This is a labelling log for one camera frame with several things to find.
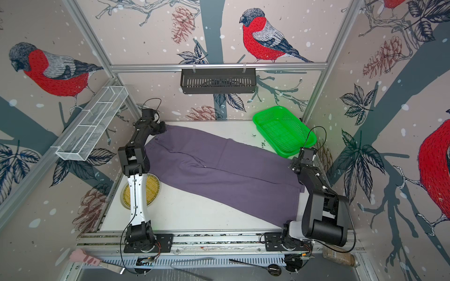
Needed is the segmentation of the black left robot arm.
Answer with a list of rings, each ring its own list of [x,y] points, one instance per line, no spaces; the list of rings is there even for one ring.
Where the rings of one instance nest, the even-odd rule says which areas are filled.
[[[144,108],[142,117],[134,124],[130,141],[118,150],[124,176],[130,188],[130,222],[124,230],[124,252],[139,253],[153,250],[157,238],[152,230],[146,202],[146,181],[150,171],[145,144],[149,136],[166,131],[157,110]]]

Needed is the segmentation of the purple trousers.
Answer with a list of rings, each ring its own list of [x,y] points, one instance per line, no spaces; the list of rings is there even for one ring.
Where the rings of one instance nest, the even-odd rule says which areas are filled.
[[[150,172],[169,186],[281,227],[296,220],[305,188],[290,160],[264,149],[182,126],[145,146]]]

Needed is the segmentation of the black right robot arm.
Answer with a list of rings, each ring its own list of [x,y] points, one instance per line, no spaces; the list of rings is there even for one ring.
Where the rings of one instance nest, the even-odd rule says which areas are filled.
[[[299,184],[308,191],[302,218],[284,224],[281,241],[289,251],[312,240],[327,247],[343,247],[352,224],[348,198],[332,190],[320,169],[314,166],[316,153],[315,148],[301,148],[289,167],[297,175]]]

